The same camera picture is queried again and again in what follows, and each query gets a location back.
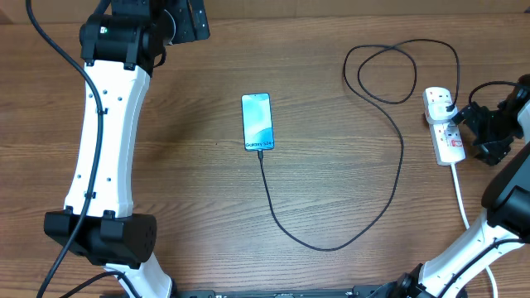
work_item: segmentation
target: power strip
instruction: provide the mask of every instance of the power strip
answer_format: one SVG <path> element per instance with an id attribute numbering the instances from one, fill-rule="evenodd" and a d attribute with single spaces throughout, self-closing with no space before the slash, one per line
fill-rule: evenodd
<path id="1" fill-rule="evenodd" d="M 451 125 L 451 119 L 458 113 L 458 108 L 447 111 L 447 107 L 452 104 L 449 90 L 442 87 L 427 88 L 423 92 L 423 103 L 438 165 L 449 166 L 463 161 L 465 151 L 460 130 L 456 125 Z"/>

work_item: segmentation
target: white cord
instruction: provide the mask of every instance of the white cord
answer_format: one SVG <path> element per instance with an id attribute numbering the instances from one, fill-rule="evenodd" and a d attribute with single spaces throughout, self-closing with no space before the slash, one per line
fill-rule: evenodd
<path id="1" fill-rule="evenodd" d="M 458 200 L 460 215 L 462 215 L 462 221 L 464 222 L 465 228 L 468 229 L 470 228 L 470 222 L 468 222 L 467 216 L 465 216 L 464 203 L 462 202 L 462 194 L 460 193 L 460 183 L 458 183 L 458 176 L 456 175 L 456 165 L 454 163 L 450 164 L 450 170 L 451 172 L 453 172 L 453 181 L 455 182 L 456 199 Z M 497 291 L 497 282 L 495 281 L 494 274 L 491 272 L 491 269 L 489 269 L 489 266 L 486 267 L 486 272 L 488 273 L 489 280 L 491 281 L 493 296 L 494 298 L 498 298 L 499 293 Z"/>

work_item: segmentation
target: smartphone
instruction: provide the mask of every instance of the smartphone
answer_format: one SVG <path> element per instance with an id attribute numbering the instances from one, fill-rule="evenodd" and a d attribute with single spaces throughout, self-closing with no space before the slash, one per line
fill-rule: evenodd
<path id="1" fill-rule="evenodd" d="M 241 97 L 245 150 L 274 148 L 271 97 L 269 94 L 245 94 Z"/>

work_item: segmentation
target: blue phone screen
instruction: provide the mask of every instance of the blue phone screen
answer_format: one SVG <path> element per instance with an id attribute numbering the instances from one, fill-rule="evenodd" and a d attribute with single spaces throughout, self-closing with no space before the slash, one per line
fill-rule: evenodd
<path id="1" fill-rule="evenodd" d="M 241 98 L 245 150 L 274 148 L 271 98 L 268 94 L 247 94 Z"/>

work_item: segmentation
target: robotic arm link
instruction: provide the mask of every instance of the robotic arm link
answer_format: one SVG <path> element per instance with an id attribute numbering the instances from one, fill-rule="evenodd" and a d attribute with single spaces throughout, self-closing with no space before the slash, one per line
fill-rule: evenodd
<path id="1" fill-rule="evenodd" d="M 99 91 L 105 126 L 93 198 L 69 250 L 108 272 L 122 272 L 137 292 L 133 293 L 127 282 L 118 278 L 130 297 L 135 294 L 146 298 L 307 296 L 308 292 L 304 291 L 247 295 L 216 295 L 213 291 L 179 293 L 176 283 L 163 272 L 153 253 L 156 219 L 150 214 L 133 213 L 131 168 L 137 122 L 153 70 L 157 67 L 155 59 L 161 55 L 163 63 L 166 58 L 165 46 L 204 40 L 210 36 L 210 31 L 202 0 L 117 0 L 112 3 L 112 16 L 102 13 L 109 2 L 103 1 L 106 5 L 100 5 L 102 7 L 98 7 L 79 32 L 84 70 Z M 528 86 L 528 78 L 522 77 L 519 83 Z M 45 233 L 63 246 L 80 219 L 96 150 L 98 109 L 93 97 L 92 89 L 86 84 L 79 159 L 64 209 L 45 216 Z M 493 112 L 495 120 L 503 120 L 494 122 L 498 124 L 493 125 L 497 129 L 494 133 L 486 132 L 480 123 L 486 121 L 488 117 L 485 116 L 491 112 L 476 103 L 462 109 L 454 121 L 465 122 L 471 128 L 478 136 L 475 145 L 481 150 L 479 158 L 495 164 L 506 155 L 510 137 L 520 138 L 530 131 L 528 100 L 526 89 L 514 90 L 503 105 L 499 105 L 499 111 Z M 352 291 L 339 294 L 337 291 L 313 291 L 311 294 L 319 297 L 346 295 L 347 298 L 464 295 L 465 284 L 486 266 L 530 241 L 530 181 L 524 179 L 530 174 L 529 155 L 530 144 L 527 144 L 484 192 L 483 213 L 439 257 L 425 265 L 419 264 L 411 273 L 379 288 L 356 286 Z"/>

